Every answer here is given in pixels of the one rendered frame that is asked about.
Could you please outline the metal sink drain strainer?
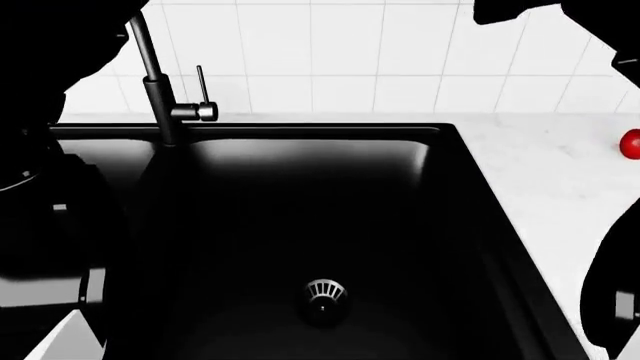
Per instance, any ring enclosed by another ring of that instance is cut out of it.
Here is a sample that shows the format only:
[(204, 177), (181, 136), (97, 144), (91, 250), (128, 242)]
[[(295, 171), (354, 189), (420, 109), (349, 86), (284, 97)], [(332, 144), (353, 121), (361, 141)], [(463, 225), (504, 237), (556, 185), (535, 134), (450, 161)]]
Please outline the metal sink drain strainer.
[(346, 318), (350, 302), (349, 293), (342, 284), (321, 278), (304, 285), (299, 296), (299, 311), (311, 326), (333, 327)]

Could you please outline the dark metal sink faucet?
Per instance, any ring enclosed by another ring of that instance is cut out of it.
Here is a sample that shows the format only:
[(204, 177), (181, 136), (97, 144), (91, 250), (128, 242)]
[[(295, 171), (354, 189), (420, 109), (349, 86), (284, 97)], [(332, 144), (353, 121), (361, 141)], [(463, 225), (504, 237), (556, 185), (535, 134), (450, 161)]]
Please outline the dark metal sink faucet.
[(181, 142), (183, 121), (200, 119), (199, 104), (176, 102), (169, 77), (161, 71), (150, 32), (141, 11), (129, 21), (146, 71), (143, 85), (165, 146)]

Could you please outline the black kitchen sink basin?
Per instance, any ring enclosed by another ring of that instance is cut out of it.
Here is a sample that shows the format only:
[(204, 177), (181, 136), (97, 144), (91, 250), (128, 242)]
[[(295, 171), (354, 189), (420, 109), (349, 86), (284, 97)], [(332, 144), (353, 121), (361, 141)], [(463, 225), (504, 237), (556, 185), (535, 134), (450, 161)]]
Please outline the black kitchen sink basin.
[[(61, 125), (125, 197), (105, 360), (589, 360), (452, 125)], [(303, 287), (342, 284), (333, 327)]]

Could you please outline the red strawberry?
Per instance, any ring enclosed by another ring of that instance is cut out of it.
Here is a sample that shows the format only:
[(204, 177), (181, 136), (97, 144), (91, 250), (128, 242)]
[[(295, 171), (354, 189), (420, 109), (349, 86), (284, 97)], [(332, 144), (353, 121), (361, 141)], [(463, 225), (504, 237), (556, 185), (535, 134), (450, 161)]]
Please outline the red strawberry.
[(640, 160), (640, 129), (627, 131), (619, 141), (621, 154), (631, 160)]

